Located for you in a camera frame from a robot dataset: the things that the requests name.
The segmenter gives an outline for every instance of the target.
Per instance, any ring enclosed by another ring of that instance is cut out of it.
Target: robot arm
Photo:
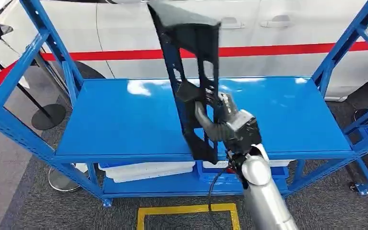
[[[238,111],[230,94],[219,95],[223,104],[220,123],[213,123],[197,102],[195,116],[211,140],[224,142],[229,165],[242,182],[257,229],[298,229],[273,181],[256,118],[245,110]]]
[[[236,170],[239,178],[244,181],[243,194],[254,224],[257,229],[298,229],[273,181],[270,166],[263,154],[263,145],[258,144],[253,155],[246,154],[243,163],[237,163],[241,167]]]

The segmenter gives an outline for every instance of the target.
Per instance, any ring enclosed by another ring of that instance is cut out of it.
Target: floor
[[[29,93],[41,104],[46,105],[56,101],[58,93],[44,78],[37,67],[31,67],[25,73],[25,77],[31,85]],[[31,127],[31,119],[37,108],[23,93],[15,89],[5,104],[5,107]],[[7,139],[0,133],[0,222],[11,203],[13,194],[29,163],[31,154]]]

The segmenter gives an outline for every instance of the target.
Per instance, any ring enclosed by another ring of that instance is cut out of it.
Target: black stanchion base
[[[48,130],[58,126],[66,117],[66,108],[60,104],[48,104],[43,107],[50,115],[48,117],[39,109],[32,117],[32,125],[38,130]]]
[[[353,114],[353,121],[358,120],[361,116],[365,115],[368,112],[368,109],[358,109]]]

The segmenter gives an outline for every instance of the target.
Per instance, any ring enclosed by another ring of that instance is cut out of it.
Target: car door
[[[262,0],[251,45],[283,53],[243,58],[242,74],[312,75],[365,2]],[[368,51],[349,52],[333,71],[327,97],[340,100],[367,81]]]
[[[42,0],[51,22],[70,53],[101,51],[97,27],[95,0]],[[21,54],[37,31],[19,1],[13,1],[0,15],[0,24],[8,25],[13,31],[2,39]],[[44,45],[46,52],[51,52]],[[103,76],[112,78],[106,61],[81,61]]]
[[[140,59],[140,51],[160,49],[147,5],[145,2],[128,2],[98,4],[98,34],[103,51],[125,51],[119,57],[133,54],[139,58],[108,61],[109,66],[116,78],[166,78],[162,59]],[[228,47],[249,44],[260,1],[184,0],[168,3],[222,21],[220,46]],[[233,76],[236,68],[231,64],[230,58],[220,59],[221,76]],[[198,75],[194,58],[183,59],[183,66],[188,77]]]

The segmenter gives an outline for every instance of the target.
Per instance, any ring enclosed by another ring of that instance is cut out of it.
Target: stanchion pole
[[[60,104],[41,106],[36,99],[19,83],[16,85],[20,91],[39,109],[32,117],[32,126],[38,130],[47,130],[61,123],[66,116],[66,109]],[[59,90],[65,101],[69,104],[68,94]]]

